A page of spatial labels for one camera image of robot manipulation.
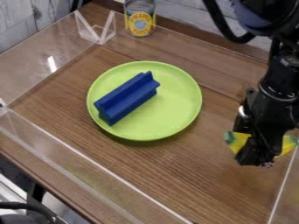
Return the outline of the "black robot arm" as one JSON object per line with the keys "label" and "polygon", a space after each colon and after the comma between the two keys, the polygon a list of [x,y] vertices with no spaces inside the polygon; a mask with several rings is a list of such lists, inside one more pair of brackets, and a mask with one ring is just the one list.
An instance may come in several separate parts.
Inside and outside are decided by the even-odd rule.
{"label": "black robot arm", "polygon": [[267,166],[283,152],[287,131],[299,128],[299,0],[233,0],[238,21],[273,39],[266,75],[247,90],[233,131],[249,138],[241,165]]}

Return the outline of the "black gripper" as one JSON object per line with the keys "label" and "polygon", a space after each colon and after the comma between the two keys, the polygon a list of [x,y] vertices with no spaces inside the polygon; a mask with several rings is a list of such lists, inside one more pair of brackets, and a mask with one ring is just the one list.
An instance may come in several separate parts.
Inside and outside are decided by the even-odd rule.
{"label": "black gripper", "polygon": [[283,149],[283,136],[299,127],[299,101],[271,97],[250,87],[238,108],[233,130],[253,136],[235,159],[245,166],[271,167]]}

